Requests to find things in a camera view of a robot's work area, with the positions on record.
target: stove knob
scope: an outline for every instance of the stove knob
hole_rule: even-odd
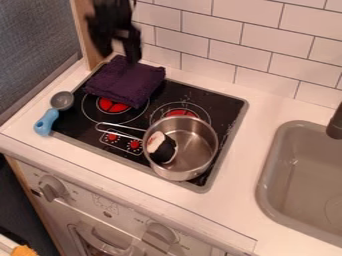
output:
[[[110,140],[110,141],[115,141],[115,140],[117,140],[118,139],[118,135],[116,135],[116,134],[108,134],[108,139]]]
[[[177,242],[177,237],[171,229],[159,223],[151,223],[147,227],[142,240],[147,244],[158,248],[160,251],[168,253],[171,245]]]
[[[38,186],[48,202],[52,202],[56,198],[65,199],[69,195],[63,183],[51,175],[43,176]]]
[[[138,149],[140,147],[140,142],[138,140],[132,140],[130,142],[131,149]]]

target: purple cloth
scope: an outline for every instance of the purple cloth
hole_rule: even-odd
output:
[[[139,108],[165,78],[165,68],[137,63],[130,65],[118,55],[91,77],[85,91],[109,100]]]

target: black stovetop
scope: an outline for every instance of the black stovetop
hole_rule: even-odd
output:
[[[220,143],[218,157],[245,105],[245,102],[240,99],[165,80],[143,107],[133,109],[124,104],[86,94],[83,90],[85,84],[86,82],[74,92],[74,106],[68,111],[60,112],[53,130],[138,163],[137,169],[139,166],[149,166],[138,141],[132,142],[129,138],[98,132],[95,129],[97,123],[108,122],[147,129],[152,123],[166,116],[197,116],[208,122],[216,131]],[[142,132],[134,130],[115,127],[108,127],[108,130],[117,130],[138,138],[143,136]],[[215,167],[217,157],[204,174],[187,182],[199,187],[205,186]],[[156,175],[152,169],[149,171],[150,174]]]

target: wooden edge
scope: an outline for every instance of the wooden edge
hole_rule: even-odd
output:
[[[94,14],[94,8],[90,0],[70,0],[70,4],[82,54],[86,60],[88,69],[92,71],[104,60],[91,41],[87,21],[85,20],[86,14]]]
[[[42,221],[46,231],[50,235],[50,237],[51,237],[53,243],[55,244],[59,254],[61,256],[67,256],[64,253],[62,246],[59,244],[58,240],[56,239],[54,233],[51,231],[52,229],[51,229],[50,225],[48,224],[48,221],[47,221],[42,209],[39,207],[39,205],[37,204],[37,202],[33,198],[32,194],[31,194],[31,190],[29,188],[29,185],[28,185],[28,183],[27,183],[27,181],[23,175],[23,171],[21,170],[20,166],[17,163],[17,160],[15,160],[12,157],[6,156],[6,155],[5,155],[5,158],[6,158],[6,161],[8,162],[8,164],[10,165],[10,167],[12,168],[15,176],[17,177],[17,179],[18,179],[21,187],[23,188],[26,196],[28,197],[30,203],[32,204],[32,206],[35,209],[36,213],[38,214],[40,220]]]

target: gray sink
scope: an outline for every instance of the gray sink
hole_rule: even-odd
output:
[[[342,247],[342,141],[328,137],[318,124],[282,125],[256,199],[275,222]]]

